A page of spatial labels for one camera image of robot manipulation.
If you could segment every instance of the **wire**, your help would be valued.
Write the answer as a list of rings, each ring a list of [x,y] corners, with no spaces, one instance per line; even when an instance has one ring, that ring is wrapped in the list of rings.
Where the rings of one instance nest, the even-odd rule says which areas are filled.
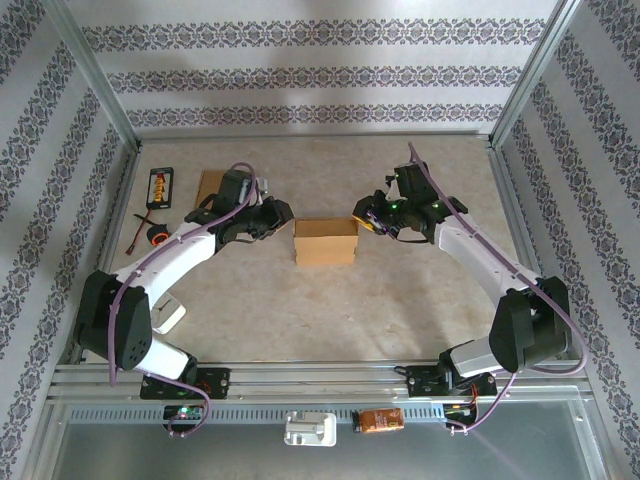
[[[186,438],[189,435],[191,435],[192,433],[195,433],[196,431],[200,430],[200,428],[202,428],[202,426],[205,423],[207,423],[207,420],[209,418],[209,410],[211,408],[211,399],[209,398],[209,395],[207,395],[205,393],[204,390],[201,390],[200,388],[194,387],[193,385],[189,385],[187,383],[182,383],[182,382],[178,382],[176,380],[171,380],[170,378],[163,377],[162,375],[157,375],[155,373],[146,372],[145,375],[147,375],[148,377],[151,377],[151,378],[155,378],[156,380],[160,380],[161,382],[170,383],[171,385],[174,385],[174,386],[179,387],[179,388],[186,388],[187,390],[191,390],[192,392],[195,392],[198,395],[201,395],[202,398],[204,399],[204,404],[203,404],[204,411],[202,412],[202,417],[200,418],[200,421],[198,423],[196,423],[189,430],[187,430],[185,432],[176,432],[175,430],[173,430],[171,428],[172,425],[173,425],[173,422],[178,420],[178,418],[180,418],[180,415],[174,415],[173,417],[171,417],[171,419],[169,420],[169,423],[167,424],[167,431],[169,432],[169,436],[170,437],[174,437],[175,435],[179,435],[180,438]]]
[[[151,209],[147,209],[147,214],[144,217],[140,217],[140,215],[138,215],[138,217],[140,217],[142,219],[142,221],[140,222],[140,226],[138,227],[138,230],[136,231],[136,234],[133,237],[133,242],[131,242],[131,245],[129,245],[129,248],[127,248],[127,251],[124,252],[127,255],[131,255],[133,253],[133,249],[136,248],[136,242],[138,241],[138,237],[140,236],[140,232],[142,232],[142,228],[147,224],[147,222],[149,222],[149,216],[151,215]]]
[[[393,237],[393,236],[391,238],[395,238],[395,240],[397,242],[400,242],[400,243],[415,243],[415,244],[418,244],[418,243],[429,243],[429,240],[400,240],[399,238]]]
[[[471,430],[474,430],[475,428],[478,428],[480,425],[482,425],[482,423],[489,418],[489,415],[491,415],[493,413],[493,411],[498,407],[498,404],[500,403],[500,401],[504,398],[504,396],[507,394],[507,390],[509,390],[509,388],[511,388],[511,386],[513,385],[513,382],[516,379],[516,374],[513,373],[511,374],[511,378],[509,379],[509,381],[507,382],[507,384],[505,385],[505,387],[502,389],[502,391],[498,394],[498,396],[496,397],[496,399],[493,401],[493,403],[491,404],[491,406],[489,407],[489,410],[487,410],[480,418],[478,418],[475,422],[473,422],[471,425],[465,425],[462,422],[458,422],[456,420],[450,420],[447,419],[447,423],[451,424],[451,425],[455,425],[456,427],[459,427],[459,429],[455,429],[455,428],[451,428],[451,432],[452,433],[468,433]]]
[[[230,218],[234,217],[238,212],[240,212],[243,208],[245,208],[249,204],[249,201],[251,200],[251,196],[252,196],[253,192],[255,191],[256,174],[255,174],[255,171],[254,171],[253,167],[251,165],[249,165],[248,163],[245,163],[245,162],[235,163],[235,164],[233,164],[231,166],[231,170],[234,170],[237,167],[244,167],[247,170],[249,170],[249,173],[251,174],[251,188],[249,189],[249,194],[245,197],[245,199],[238,206],[236,206],[236,208],[234,208],[232,211],[230,211],[226,215],[223,215],[222,217],[217,218],[216,220],[213,220],[213,221],[211,221],[209,223],[201,225],[200,227],[195,228],[195,229],[185,233],[181,237],[176,237],[173,240],[167,240],[166,242],[162,243],[159,247],[157,247],[154,250],[152,250],[151,254],[147,258],[145,258],[142,262],[140,262],[138,267],[133,272],[131,272],[131,274],[127,277],[127,279],[122,283],[122,285],[118,289],[118,292],[116,293],[116,296],[113,299],[113,303],[111,304],[111,308],[109,310],[109,324],[108,324],[108,327],[107,327],[107,358],[108,358],[108,361],[109,361],[109,383],[110,383],[110,385],[112,387],[115,387],[116,381],[117,381],[116,350],[115,350],[116,317],[118,315],[118,310],[120,309],[120,302],[122,301],[122,297],[123,297],[125,291],[127,290],[127,288],[129,288],[131,283],[137,277],[142,275],[142,272],[156,258],[161,256],[167,250],[173,248],[176,245],[179,245],[179,244],[183,243],[185,240],[188,240],[191,237],[199,235],[202,232],[206,232],[211,227],[215,227],[216,225],[219,225],[219,224],[221,224],[223,222],[226,222]],[[176,382],[174,380],[172,380],[169,383],[172,383],[174,385],[176,383],[178,383],[179,386],[182,387],[182,388],[188,388],[190,390],[196,391],[195,390],[196,387],[187,386],[187,384]]]
[[[449,209],[451,214],[456,218],[456,220],[458,220],[458,222],[460,222],[460,224],[469,232],[469,234],[475,237],[478,240],[478,242],[480,242],[480,244],[482,244],[482,246],[485,247],[489,251],[489,253],[491,253],[491,255],[493,255],[496,258],[496,260],[498,260],[502,265],[504,265],[505,268],[509,271],[509,273],[511,273],[518,280],[520,280],[525,285],[527,285],[527,287],[529,287],[533,292],[535,292],[536,295],[538,295],[538,297],[544,300],[544,302],[547,305],[549,305],[560,316],[560,318],[562,318],[562,320],[567,324],[567,326],[571,329],[571,331],[575,334],[576,338],[578,339],[578,343],[580,343],[581,356],[580,356],[580,360],[575,366],[568,368],[566,370],[555,370],[550,368],[542,368],[542,367],[534,366],[534,367],[530,367],[531,370],[535,370],[536,372],[541,372],[541,373],[548,373],[552,375],[562,375],[562,376],[574,375],[578,373],[580,370],[582,370],[584,366],[587,364],[587,358],[589,356],[589,346],[587,345],[587,342],[584,339],[582,332],[578,328],[578,325],[576,325],[576,323],[571,319],[571,317],[567,314],[567,312],[565,312],[562,308],[560,308],[560,305],[554,302],[553,299],[549,297],[546,293],[544,293],[544,291],[540,287],[538,287],[535,283],[533,283],[525,275],[523,275],[518,270],[518,268],[511,263],[509,259],[505,258],[505,256],[502,255],[493,245],[491,245],[491,243],[489,243],[482,235],[480,235],[480,232],[478,232],[474,227],[472,227],[464,219],[464,217],[451,204],[451,202],[449,201],[447,196],[444,194],[444,192],[440,190],[440,187],[438,187],[438,184],[435,182],[435,180],[431,177],[431,175],[429,174],[429,171],[424,165],[424,162],[418,156],[418,152],[416,152],[416,149],[413,147],[413,143],[411,142],[409,142],[409,149],[411,150],[411,161],[418,164],[418,167],[420,168],[420,170],[422,171],[422,174],[427,179],[427,182],[429,182],[429,184],[433,187],[433,189],[438,194],[438,197],[440,198],[440,200],[442,200],[442,202],[446,205],[446,207]]]

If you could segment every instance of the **cardboard box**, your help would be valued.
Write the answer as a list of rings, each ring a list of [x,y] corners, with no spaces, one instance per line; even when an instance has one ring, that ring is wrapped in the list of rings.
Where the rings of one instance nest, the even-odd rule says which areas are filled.
[[[298,265],[349,265],[355,260],[358,223],[353,218],[299,218],[293,243]]]
[[[222,177],[224,177],[225,173],[227,173],[226,170],[203,170],[194,208],[198,208],[200,202],[207,198],[208,195],[218,193]]]

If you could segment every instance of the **metal panel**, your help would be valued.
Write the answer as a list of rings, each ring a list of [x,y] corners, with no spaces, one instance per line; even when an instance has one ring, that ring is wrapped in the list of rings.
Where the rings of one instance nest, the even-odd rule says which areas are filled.
[[[502,405],[467,437],[424,423],[380,435],[339,424],[333,448],[283,436],[284,422],[207,426],[186,441],[158,426],[69,425],[54,478],[589,478],[564,403]]]
[[[284,424],[291,411],[327,412],[336,415],[339,423],[351,423],[351,413],[372,408],[371,405],[217,405],[207,421],[214,425],[268,425]],[[76,405],[70,407],[70,424],[84,425],[157,425],[162,421],[162,405]],[[421,402],[403,409],[407,423],[441,422],[444,420],[442,404]]]

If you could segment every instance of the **white wall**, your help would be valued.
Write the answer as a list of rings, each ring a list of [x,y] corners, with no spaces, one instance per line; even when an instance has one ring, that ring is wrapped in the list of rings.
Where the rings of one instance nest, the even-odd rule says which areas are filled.
[[[19,478],[125,152],[37,1],[0,1],[0,479]]]
[[[579,9],[503,153],[538,261],[570,291],[624,478],[640,477],[638,2]]]
[[[555,0],[71,0],[142,137],[489,133]]]

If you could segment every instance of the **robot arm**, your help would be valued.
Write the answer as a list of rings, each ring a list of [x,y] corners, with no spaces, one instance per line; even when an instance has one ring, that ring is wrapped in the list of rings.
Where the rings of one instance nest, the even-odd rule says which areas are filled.
[[[227,221],[208,229],[202,228],[228,216],[241,205],[251,193],[250,186],[249,173],[229,170],[222,179],[219,192],[209,196],[199,208],[187,215],[185,222],[162,245],[114,274],[92,273],[85,282],[74,329],[74,339],[78,344],[103,358],[108,357],[110,309],[117,292],[129,282],[116,316],[116,367],[192,384],[196,359],[153,335],[150,310],[174,283],[228,243],[262,240],[293,218],[287,203],[273,197],[263,201],[259,196],[255,205],[244,207]],[[238,239],[240,234],[248,234],[252,241]],[[171,245],[170,253],[155,260],[159,249],[166,245]],[[132,273],[137,275],[129,280]]]
[[[494,250],[508,258],[477,227],[460,201],[449,197],[450,204],[459,213],[457,218],[439,198],[418,163],[396,167],[394,175],[386,180],[388,193],[377,190],[363,198],[356,204],[353,216],[372,232],[399,241],[403,241],[398,236],[405,228],[421,233],[424,240],[409,243],[431,243],[447,252],[467,268],[496,306],[487,337],[440,355],[443,375],[450,373],[455,384],[498,369],[515,373],[568,348],[571,335],[566,323],[490,252]],[[469,233],[460,219],[473,226],[475,233]],[[562,281],[556,277],[539,278],[522,265],[511,263],[520,275],[568,311],[567,289]]]

